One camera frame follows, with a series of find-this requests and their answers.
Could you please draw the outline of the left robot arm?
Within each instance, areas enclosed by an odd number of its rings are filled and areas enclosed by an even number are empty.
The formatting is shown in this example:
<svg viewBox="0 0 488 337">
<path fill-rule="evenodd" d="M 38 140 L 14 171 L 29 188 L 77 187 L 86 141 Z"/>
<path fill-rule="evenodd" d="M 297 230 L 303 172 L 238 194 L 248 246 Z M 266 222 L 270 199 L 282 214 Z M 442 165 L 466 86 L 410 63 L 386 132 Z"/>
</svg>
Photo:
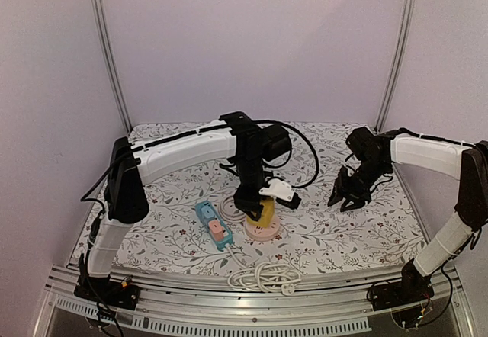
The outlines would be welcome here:
<svg viewBox="0 0 488 337">
<path fill-rule="evenodd" d="M 165 175 L 204 162 L 225 159 L 236 168 L 239 185 L 233 195 L 236 207 L 259 220 L 262 201 L 275 199 L 296 209 L 301 199 L 298 186 L 274 176 L 265 166 L 292 150 L 289 133 L 301 132 L 276 120 L 253 120 L 241 111 L 220 116 L 202 127 L 153 141 L 114 142 L 108 168 L 96 181 L 105 184 L 104 198 L 86 192 L 81 200 L 100 205 L 88 238 L 88 250 L 79 261 L 80 281 L 96 301 L 113 296 L 111 265 L 133 224 L 149 213 L 145 186 Z"/>
</svg>

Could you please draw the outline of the blue plug adapter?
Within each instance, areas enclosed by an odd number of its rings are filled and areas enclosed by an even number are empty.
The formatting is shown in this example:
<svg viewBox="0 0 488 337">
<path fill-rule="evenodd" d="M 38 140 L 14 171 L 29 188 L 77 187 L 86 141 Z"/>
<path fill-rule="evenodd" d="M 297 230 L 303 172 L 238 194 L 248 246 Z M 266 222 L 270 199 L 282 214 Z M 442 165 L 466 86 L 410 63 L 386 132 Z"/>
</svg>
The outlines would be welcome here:
<svg viewBox="0 0 488 337">
<path fill-rule="evenodd" d="M 214 208 L 211 205 L 206 205 L 201 208 L 201 217 L 205 222 L 210 222 L 216 219 Z"/>
</svg>

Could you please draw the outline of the teal power strip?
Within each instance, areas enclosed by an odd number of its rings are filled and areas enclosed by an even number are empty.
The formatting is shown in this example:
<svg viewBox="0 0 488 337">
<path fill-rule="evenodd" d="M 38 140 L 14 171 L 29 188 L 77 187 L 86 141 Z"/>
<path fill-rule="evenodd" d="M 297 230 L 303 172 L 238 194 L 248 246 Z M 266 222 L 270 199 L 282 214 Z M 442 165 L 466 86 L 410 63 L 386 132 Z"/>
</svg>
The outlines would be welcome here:
<svg viewBox="0 0 488 337">
<path fill-rule="evenodd" d="M 205 230 L 210 235 L 218 251 L 225 251 L 227 246 L 233 244 L 233 234 L 224 223 L 221 216 L 209 201 L 203 201 L 195 205 L 195 213 Z"/>
</svg>

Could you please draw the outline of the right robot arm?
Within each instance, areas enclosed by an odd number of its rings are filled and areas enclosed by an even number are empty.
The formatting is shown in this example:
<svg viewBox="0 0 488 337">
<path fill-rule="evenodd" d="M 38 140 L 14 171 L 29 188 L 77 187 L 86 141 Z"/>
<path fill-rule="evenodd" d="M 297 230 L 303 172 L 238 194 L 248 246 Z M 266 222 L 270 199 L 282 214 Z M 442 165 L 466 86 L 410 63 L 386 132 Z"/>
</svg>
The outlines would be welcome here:
<svg viewBox="0 0 488 337">
<path fill-rule="evenodd" d="M 372 201 L 380 178 L 399 172 L 419 208 L 429 242 L 401 270 L 401 279 L 373 287 L 381 298 L 411 303 L 428 295 L 431 276 L 474 245 L 487 225 L 487 142 L 467 143 L 401 127 L 373 133 L 354 129 L 345 140 L 358 167 L 342 166 L 328 205 L 342 212 Z"/>
</svg>

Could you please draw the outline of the yellow cube socket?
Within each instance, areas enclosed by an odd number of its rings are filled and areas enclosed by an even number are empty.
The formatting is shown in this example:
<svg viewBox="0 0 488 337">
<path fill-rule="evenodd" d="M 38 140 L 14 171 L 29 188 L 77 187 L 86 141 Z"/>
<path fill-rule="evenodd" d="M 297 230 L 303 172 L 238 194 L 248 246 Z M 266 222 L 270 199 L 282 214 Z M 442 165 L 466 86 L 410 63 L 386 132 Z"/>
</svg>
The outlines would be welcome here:
<svg viewBox="0 0 488 337">
<path fill-rule="evenodd" d="M 264 205 L 262 218 L 260 221 L 252 221 L 249 218 L 249 211 L 246 211 L 246 220 L 248 223 L 256 226 L 267 227 L 271 222 L 271 218 L 275 215 L 275 200 L 272 197 L 263 197 L 261 202 Z"/>
</svg>

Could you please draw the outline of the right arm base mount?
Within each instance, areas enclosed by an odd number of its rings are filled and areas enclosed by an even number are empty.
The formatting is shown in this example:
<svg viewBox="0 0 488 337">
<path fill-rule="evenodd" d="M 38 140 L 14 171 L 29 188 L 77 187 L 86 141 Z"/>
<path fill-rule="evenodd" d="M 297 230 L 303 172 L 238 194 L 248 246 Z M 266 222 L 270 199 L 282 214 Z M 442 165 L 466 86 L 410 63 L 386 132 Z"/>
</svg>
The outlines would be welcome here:
<svg viewBox="0 0 488 337">
<path fill-rule="evenodd" d="M 371 303 L 374 311 L 401 307 L 433 296 L 434 290 L 429 278 L 407 276 L 402 277 L 400 281 L 373 283 L 366 294 L 367 301 Z"/>
</svg>

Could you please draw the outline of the pink plug adapter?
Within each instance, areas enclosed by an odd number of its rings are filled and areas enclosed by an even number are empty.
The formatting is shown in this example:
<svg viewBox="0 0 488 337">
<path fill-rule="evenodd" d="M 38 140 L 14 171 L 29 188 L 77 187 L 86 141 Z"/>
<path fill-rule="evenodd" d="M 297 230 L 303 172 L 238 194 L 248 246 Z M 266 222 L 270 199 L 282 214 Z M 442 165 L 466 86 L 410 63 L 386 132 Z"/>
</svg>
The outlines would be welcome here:
<svg viewBox="0 0 488 337">
<path fill-rule="evenodd" d="M 226 229 L 219 220 L 212 220 L 208 223 L 212 239 L 215 242 L 222 242 L 226 237 Z"/>
</svg>

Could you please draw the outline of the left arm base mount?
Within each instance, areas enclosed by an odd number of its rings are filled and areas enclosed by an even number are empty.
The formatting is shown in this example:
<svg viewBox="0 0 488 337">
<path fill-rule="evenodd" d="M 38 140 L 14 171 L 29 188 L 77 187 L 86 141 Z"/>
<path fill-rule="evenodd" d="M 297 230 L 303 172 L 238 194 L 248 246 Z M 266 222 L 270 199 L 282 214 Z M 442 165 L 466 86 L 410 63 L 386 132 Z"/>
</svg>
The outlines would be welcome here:
<svg viewBox="0 0 488 337">
<path fill-rule="evenodd" d="M 136 309 L 140 293 L 141 288 L 131 281 L 112 281 L 109 277 L 79 277 L 74 290 L 76 297 L 125 310 Z"/>
</svg>

